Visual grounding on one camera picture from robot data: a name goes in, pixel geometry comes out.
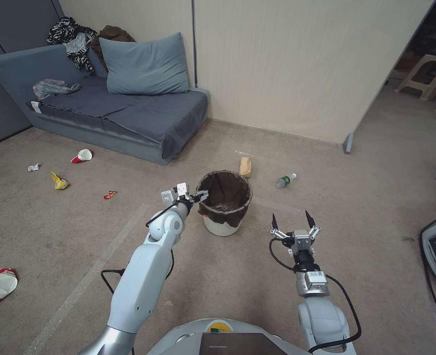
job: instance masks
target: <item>crumpled paper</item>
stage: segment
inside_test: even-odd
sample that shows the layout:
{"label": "crumpled paper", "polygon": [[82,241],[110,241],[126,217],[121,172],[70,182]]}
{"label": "crumpled paper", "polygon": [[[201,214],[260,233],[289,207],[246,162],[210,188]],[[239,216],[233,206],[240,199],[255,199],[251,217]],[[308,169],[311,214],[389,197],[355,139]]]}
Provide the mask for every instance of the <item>crumpled paper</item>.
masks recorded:
{"label": "crumpled paper", "polygon": [[27,171],[37,171],[39,170],[39,163],[35,164],[35,165],[29,165],[27,167]]}

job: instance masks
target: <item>white sticker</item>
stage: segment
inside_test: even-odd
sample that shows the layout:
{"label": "white sticker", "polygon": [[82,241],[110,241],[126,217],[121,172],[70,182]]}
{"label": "white sticker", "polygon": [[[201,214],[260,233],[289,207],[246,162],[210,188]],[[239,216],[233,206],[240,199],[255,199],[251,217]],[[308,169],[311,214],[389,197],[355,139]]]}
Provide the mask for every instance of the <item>white sticker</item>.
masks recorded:
{"label": "white sticker", "polygon": [[40,112],[39,103],[37,101],[31,101],[31,104],[32,104],[32,108],[34,109],[35,112],[42,113],[42,112]]}

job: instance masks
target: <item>white wall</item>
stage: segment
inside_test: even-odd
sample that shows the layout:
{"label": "white wall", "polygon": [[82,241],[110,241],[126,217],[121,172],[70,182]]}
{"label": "white wall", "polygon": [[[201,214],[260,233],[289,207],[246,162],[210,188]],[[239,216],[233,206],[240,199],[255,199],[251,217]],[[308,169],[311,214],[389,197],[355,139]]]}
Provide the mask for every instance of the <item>white wall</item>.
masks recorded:
{"label": "white wall", "polygon": [[[193,83],[190,0],[60,0],[66,15],[136,40],[181,31]],[[198,84],[210,117],[343,142],[432,0],[195,0]]]}

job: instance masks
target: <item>blue pillow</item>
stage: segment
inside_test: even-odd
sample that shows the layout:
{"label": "blue pillow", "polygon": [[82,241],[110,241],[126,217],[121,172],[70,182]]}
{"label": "blue pillow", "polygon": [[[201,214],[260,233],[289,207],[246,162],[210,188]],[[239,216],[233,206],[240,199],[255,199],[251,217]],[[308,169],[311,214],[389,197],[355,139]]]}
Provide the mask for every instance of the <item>blue pillow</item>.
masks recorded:
{"label": "blue pillow", "polygon": [[100,38],[108,67],[108,92],[162,95],[189,90],[185,48],[180,32],[153,42]]}

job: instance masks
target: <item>clothing pile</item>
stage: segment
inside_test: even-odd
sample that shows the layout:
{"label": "clothing pile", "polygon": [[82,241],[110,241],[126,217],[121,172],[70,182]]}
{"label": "clothing pile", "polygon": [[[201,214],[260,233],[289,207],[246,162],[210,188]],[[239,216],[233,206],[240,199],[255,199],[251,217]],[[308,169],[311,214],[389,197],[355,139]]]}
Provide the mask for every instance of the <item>clothing pile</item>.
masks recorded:
{"label": "clothing pile", "polygon": [[100,59],[101,64],[103,64],[103,67],[105,67],[106,70],[108,70],[108,68],[106,67],[105,60],[103,59],[103,53],[100,46],[100,38],[115,40],[119,42],[136,42],[134,38],[132,38],[131,35],[122,28],[106,25],[105,28],[103,28],[100,33],[98,33],[97,37],[91,42],[91,49],[95,51],[98,59]]}
{"label": "clothing pile", "polygon": [[63,44],[67,49],[67,57],[73,61],[79,70],[85,69],[89,74],[95,70],[86,53],[90,42],[95,38],[96,31],[75,22],[72,17],[63,16],[49,30],[47,42]]}

